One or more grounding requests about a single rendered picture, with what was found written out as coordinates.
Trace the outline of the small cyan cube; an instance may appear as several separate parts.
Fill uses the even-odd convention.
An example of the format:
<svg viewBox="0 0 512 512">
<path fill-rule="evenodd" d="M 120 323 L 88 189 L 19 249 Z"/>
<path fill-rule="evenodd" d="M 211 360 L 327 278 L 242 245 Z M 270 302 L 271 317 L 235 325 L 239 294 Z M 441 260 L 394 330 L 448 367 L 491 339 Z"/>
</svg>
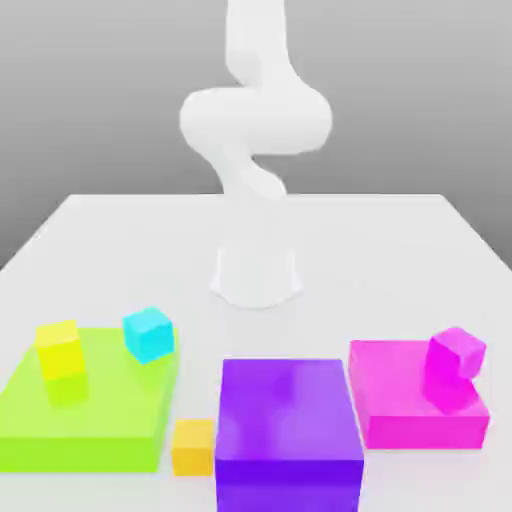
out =
<svg viewBox="0 0 512 512">
<path fill-rule="evenodd" d="M 158 308 L 149 307 L 122 319 L 124 343 L 140 364 L 147 364 L 175 351 L 174 327 Z"/>
</svg>

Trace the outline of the small orange cube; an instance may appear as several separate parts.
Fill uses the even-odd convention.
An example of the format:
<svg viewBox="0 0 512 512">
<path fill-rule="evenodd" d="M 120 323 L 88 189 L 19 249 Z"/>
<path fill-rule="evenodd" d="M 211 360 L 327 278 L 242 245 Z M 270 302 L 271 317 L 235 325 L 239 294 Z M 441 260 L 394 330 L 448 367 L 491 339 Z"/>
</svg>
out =
<svg viewBox="0 0 512 512">
<path fill-rule="evenodd" d="M 178 419 L 175 423 L 171 461 L 176 476 L 212 476 L 214 421 L 204 418 Z"/>
</svg>

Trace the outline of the small yellow cube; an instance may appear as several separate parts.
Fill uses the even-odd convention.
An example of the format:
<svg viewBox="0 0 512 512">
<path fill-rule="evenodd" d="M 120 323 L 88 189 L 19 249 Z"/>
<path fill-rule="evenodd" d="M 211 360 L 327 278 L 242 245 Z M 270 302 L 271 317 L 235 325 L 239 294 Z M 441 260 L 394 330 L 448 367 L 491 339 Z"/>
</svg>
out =
<svg viewBox="0 0 512 512">
<path fill-rule="evenodd" d="M 85 360 L 75 320 L 38 326 L 35 348 L 45 380 L 85 373 Z"/>
</svg>

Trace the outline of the small magenta cube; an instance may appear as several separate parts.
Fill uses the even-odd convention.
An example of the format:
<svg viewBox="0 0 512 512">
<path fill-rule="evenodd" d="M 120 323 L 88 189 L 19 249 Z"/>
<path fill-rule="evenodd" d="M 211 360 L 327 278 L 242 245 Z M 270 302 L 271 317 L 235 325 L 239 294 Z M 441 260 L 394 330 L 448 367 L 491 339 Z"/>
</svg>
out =
<svg viewBox="0 0 512 512">
<path fill-rule="evenodd" d="M 470 384 L 482 368 L 487 344 L 461 327 L 434 334 L 425 357 L 425 375 L 443 385 Z"/>
</svg>

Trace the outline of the large purple box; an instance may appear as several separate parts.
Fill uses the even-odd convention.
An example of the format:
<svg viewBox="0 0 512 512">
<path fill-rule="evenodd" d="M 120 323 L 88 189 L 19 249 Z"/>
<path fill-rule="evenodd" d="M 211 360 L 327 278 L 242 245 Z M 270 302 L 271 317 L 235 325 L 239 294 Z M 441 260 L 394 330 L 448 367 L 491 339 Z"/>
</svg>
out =
<svg viewBox="0 0 512 512">
<path fill-rule="evenodd" d="M 358 512 L 363 470 L 341 360 L 224 360 L 217 512 Z"/>
</svg>

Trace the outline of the large pink box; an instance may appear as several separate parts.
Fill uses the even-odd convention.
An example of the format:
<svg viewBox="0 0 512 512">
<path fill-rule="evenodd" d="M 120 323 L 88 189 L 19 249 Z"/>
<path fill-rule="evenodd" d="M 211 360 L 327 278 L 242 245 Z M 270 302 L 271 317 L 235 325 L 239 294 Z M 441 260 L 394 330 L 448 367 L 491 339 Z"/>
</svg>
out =
<svg viewBox="0 0 512 512">
<path fill-rule="evenodd" d="M 365 447 L 478 450 L 490 412 L 473 382 L 425 368 L 428 343 L 353 340 L 348 372 Z"/>
</svg>

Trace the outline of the large green box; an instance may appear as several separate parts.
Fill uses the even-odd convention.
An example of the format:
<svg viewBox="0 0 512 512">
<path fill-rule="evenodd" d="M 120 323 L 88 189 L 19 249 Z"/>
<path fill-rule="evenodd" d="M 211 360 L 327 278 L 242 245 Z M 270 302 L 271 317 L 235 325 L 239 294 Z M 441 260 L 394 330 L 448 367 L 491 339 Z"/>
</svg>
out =
<svg viewBox="0 0 512 512">
<path fill-rule="evenodd" d="M 46 381 L 29 349 L 0 392 L 0 474 L 157 471 L 179 353 L 141 364 L 118 328 L 79 334 L 85 374 Z"/>
</svg>

